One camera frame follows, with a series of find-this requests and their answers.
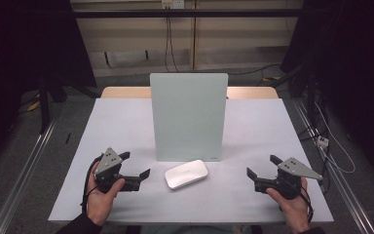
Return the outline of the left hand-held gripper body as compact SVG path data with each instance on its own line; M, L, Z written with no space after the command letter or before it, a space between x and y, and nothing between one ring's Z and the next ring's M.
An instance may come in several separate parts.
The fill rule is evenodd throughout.
M94 176L98 190L108 192L112 185L120 178L125 180L122 191L138 191L140 186L139 176L124 176L120 174L122 161L114 149L108 147L101 156L100 162L95 169Z

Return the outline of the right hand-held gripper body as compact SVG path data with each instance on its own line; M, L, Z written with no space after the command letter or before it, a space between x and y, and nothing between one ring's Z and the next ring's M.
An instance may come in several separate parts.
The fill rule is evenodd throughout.
M283 198L293 200L301 191L302 177L322 180L322 175L313 171L294 157L282 161L277 168L278 175L275 179L257 177L254 181L256 192L266 193L267 188L274 188Z

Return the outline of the white whiteboard eraser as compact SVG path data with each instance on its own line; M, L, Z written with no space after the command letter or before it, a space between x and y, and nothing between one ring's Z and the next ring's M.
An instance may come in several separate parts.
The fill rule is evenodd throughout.
M208 170L202 160L184 163L165 172L165 179L170 189L177 189L193 183L208 175Z

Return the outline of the frosted glass whiteboard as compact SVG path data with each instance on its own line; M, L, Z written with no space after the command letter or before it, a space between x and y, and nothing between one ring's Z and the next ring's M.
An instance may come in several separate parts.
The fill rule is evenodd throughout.
M211 162L222 156L228 75L150 75L157 159Z

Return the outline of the person's right hand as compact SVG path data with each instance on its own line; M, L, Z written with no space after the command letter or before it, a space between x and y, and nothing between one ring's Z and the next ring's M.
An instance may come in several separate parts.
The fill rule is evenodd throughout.
M274 188L268 188L266 192L279 204L291 234L301 234L310 229L308 205L301 197L286 200Z

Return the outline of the person's left hand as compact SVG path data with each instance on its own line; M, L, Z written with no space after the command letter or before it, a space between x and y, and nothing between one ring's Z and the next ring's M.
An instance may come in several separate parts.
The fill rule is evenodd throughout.
M87 216L94 224L103 226L106 223L112 211L114 199L124 184L125 181L119 179L112 185L107 193L100 192L96 188L94 172L91 172L89 175L88 190L86 192L88 196Z

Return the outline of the white table cover sheet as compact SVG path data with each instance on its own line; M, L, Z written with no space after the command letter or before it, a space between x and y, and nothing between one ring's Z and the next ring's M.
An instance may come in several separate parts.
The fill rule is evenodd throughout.
M165 172L174 164L156 159L150 100L100 98L49 216L51 221L69 221L80 213L88 168L107 147L130 153L122 167L124 175L150 173L138 191L119 193L109 219L120 224L280 223L279 206L255 192L246 172L276 176L277 168L269 160L272 155L308 161L281 99L230 99L220 161L207 163L206 178L172 190Z

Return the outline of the wooden table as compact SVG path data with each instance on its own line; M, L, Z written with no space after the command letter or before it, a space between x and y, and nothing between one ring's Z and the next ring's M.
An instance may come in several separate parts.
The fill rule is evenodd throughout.
M150 98L150 87L107 87L103 90L103 98ZM233 99L278 98L271 87L228 87L227 97Z

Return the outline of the black metal stand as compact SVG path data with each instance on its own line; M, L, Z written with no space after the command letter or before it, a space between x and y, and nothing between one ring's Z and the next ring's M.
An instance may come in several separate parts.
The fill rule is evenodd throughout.
M50 117L50 108L48 102L48 91L46 85L46 79L42 76L39 80L39 99L40 99L40 106L41 106L41 131L40 133L43 134L50 125L51 117Z

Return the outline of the black curtain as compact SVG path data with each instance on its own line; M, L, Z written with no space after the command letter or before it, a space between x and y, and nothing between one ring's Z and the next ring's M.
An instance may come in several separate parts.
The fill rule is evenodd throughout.
M317 82L347 132L374 167L374 0L304 0L281 64L289 72L315 53Z
M19 115L21 96L96 81L71 0L0 0L0 147Z

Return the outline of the aluminium floor rail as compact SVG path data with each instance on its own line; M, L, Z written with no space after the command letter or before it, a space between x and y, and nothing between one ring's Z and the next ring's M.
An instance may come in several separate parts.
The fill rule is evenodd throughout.
M28 155L22 171L7 196L4 204L0 208L0 234L6 234L9 224L19 206L19 202L26 190L26 187L32 177L35 168L45 151L45 147L54 131L57 119L52 120L43 133L41 133L35 142L35 145Z
M330 153L326 154L324 149L316 142L315 134L318 133L318 129L308 119L307 108L304 106L301 100L294 99L292 103L297 109L304 125L308 128L308 133L313 139L313 144L318 150L318 154L320 159L323 161L323 165L326 167L327 174L331 177L332 184L338 189L360 233L374 234L374 227L371 220L363 208L363 205L359 202L353 190L346 181L345 173L335 166L332 155Z

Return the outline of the black horizontal frame bar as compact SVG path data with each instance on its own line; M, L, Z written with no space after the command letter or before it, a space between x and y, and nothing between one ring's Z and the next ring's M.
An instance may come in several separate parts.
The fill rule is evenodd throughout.
M308 15L300 9L263 10L116 10L116 11L75 11L77 19L108 18L287 18Z

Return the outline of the white wall outlet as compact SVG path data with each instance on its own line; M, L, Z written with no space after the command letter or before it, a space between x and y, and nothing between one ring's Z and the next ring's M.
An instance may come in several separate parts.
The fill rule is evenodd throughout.
M181 10L185 8L184 0L162 0L163 9Z

